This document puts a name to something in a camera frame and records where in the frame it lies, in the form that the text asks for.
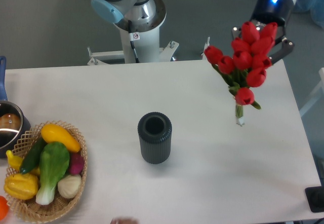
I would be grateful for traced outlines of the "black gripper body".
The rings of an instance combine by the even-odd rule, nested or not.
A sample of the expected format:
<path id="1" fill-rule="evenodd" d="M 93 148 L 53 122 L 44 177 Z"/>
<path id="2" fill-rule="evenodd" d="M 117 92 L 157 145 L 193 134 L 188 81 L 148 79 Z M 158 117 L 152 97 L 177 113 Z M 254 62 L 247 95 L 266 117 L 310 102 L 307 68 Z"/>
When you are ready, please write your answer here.
<path id="1" fill-rule="evenodd" d="M 263 24 L 276 22 L 278 26 L 286 26 L 293 7 L 293 0 L 257 0 L 250 20 Z"/>

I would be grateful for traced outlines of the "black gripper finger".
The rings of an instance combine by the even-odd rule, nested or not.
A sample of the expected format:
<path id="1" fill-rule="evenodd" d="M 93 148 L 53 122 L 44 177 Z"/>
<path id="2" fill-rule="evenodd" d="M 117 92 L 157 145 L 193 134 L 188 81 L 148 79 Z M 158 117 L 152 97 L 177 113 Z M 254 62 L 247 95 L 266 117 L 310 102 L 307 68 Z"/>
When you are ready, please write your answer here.
<path id="1" fill-rule="evenodd" d="M 232 47 L 266 47 L 266 36 L 262 33 L 263 23 L 246 21 L 241 27 L 232 29 Z"/>
<path id="2" fill-rule="evenodd" d="M 274 46 L 270 49 L 268 57 L 272 64 L 276 64 L 281 59 L 292 53 L 295 43 L 287 39 L 282 32 L 276 35 Z"/>

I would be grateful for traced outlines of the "person hand at bottom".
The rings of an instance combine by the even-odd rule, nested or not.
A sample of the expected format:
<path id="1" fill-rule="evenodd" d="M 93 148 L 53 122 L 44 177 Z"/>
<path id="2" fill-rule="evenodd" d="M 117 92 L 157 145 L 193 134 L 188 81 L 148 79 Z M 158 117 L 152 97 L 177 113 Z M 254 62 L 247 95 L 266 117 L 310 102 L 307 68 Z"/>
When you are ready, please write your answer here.
<path id="1" fill-rule="evenodd" d="M 111 220 L 110 224 L 138 224 L 139 222 L 130 217 L 117 217 Z"/>

